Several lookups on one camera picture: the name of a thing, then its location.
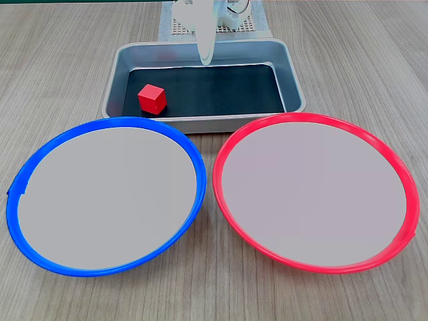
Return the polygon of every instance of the white robot part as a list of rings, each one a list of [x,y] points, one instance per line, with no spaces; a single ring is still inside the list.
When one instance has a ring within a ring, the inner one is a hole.
[[[177,0],[173,17],[184,28],[195,32],[197,47],[204,66],[214,54],[217,27],[236,30],[251,13],[250,0]]]

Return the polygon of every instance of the table surface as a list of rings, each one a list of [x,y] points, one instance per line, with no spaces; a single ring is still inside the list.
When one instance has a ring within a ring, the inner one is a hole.
[[[407,164],[421,198],[416,237],[361,274],[281,265],[228,226],[211,184],[168,251],[103,278],[69,278],[26,259],[10,238],[6,192],[61,132],[100,117],[112,59],[156,41],[161,3],[0,6],[0,320],[420,320],[428,316],[428,3],[264,3],[285,41],[306,111],[353,122]],[[209,181],[228,135],[191,136]]]

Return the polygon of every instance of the perforated base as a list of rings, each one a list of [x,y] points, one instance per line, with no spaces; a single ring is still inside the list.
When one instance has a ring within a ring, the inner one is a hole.
[[[243,22],[241,27],[237,30],[231,30],[228,27],[217,27],[217,33],[235,33],[235,32],[243,32],[243,31],[256,31],[255,23],[253,20],[253,13],[249,15],[249,17]],[[171,35],[191,35],[194,32],[190,32],[186,28],[184,28],[177,20],[173,18],[171,23]]]

